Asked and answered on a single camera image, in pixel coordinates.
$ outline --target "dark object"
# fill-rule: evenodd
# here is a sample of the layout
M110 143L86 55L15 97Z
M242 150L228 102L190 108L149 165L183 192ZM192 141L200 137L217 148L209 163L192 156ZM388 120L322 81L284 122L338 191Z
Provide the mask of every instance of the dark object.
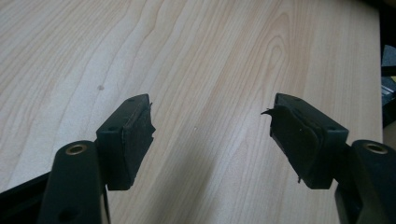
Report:
M0 194L0 223L110 223L106 185L132 186L154 131L149 96L126 100L95 142L62 147L50 173Z
M347 129L305 101L278 93L271 137L311 189L328 189L335 179L342 223L396 223L396 152L359 140L348 146Z

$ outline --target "screw hole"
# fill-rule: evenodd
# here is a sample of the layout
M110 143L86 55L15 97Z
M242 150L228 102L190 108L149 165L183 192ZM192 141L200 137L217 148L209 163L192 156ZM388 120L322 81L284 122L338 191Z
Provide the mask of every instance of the screw hole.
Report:
M73 145L66 150L66 154L70 156L74 156L85 151L85 149L87 149L87 146L85 145L82 144Z
M65 208L58 216L60 222L70 222L76 219L79 211L76 208Z
M387 154L388 153L386 148L383 148L383 147L381 147L379 145L366 144L365 148L370 150L370 151L372 151L372 152L374 152L374 153L377 153L377 154Z

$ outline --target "wooden table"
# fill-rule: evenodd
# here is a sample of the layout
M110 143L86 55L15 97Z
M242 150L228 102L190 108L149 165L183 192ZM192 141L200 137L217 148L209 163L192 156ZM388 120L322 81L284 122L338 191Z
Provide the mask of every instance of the wooden table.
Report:
M0 190L131 96L157 128L114 223L336 223L269 137L277 92L382 140L376 10L346 0L2 1Z

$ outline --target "wood grain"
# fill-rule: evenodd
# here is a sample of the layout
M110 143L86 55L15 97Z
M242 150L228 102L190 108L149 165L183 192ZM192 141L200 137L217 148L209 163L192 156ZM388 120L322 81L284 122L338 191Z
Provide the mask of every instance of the wood grain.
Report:
M148 93L154 142L114 223L336 223L260 113L277 92L382 140L377 12L354 0L0 2L0 190Z

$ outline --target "clamp jaw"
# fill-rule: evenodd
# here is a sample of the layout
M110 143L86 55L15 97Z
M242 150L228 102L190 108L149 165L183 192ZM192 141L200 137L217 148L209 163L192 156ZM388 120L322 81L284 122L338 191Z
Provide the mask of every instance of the clamp jaw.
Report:
M347 145L348 130L300 98L278 93L271 137L311 189L335 192L342 223L396 223L396 151L359 140Z
M110 223L106 189L127 190L153 141L149 96L132 97L97 139L58 150L49 173L0 194L1 223Z

